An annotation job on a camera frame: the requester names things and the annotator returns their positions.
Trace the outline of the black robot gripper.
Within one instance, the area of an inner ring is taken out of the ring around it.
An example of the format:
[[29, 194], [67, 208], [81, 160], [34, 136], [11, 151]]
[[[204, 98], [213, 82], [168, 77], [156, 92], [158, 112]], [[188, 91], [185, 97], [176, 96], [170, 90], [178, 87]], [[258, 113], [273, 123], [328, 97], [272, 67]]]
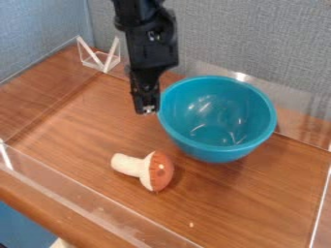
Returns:
[[161, 71], [178, 65], [177, 22], [174, 13], [158, 9], [141, 25], [125, 30], [129, 54], [130, 94], [135, 114], [158, 111]]

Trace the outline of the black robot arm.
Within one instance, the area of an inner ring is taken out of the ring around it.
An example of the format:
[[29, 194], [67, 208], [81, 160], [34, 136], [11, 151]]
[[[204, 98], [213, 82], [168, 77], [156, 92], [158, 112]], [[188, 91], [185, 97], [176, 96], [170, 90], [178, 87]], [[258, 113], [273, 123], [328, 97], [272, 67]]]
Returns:
[[174, 12], [164, 0], [110, 0], [113, 25], [125, 34], [127, 76], [137, 114], [158, 111], [158, 78], [178, 65], [178, 36]]

